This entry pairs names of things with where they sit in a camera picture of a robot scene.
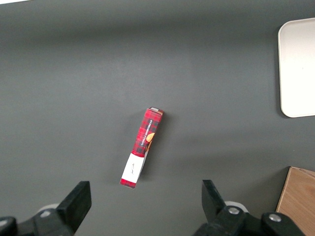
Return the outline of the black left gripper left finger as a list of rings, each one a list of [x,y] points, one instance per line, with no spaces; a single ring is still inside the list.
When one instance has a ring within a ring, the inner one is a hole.
[[[89,181],[79,182],[59,203],[42,207],[18,223],[13,216],[0,218],[2,236],[73,236],[92,206]]]

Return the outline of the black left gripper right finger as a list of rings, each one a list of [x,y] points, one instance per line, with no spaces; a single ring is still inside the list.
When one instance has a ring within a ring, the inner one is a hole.
[[[207,223],[195,236],[303,236],[288,216],[266,212],[256,218],[236,204],[227,205],[211,180],[202,181],[202,208]]]

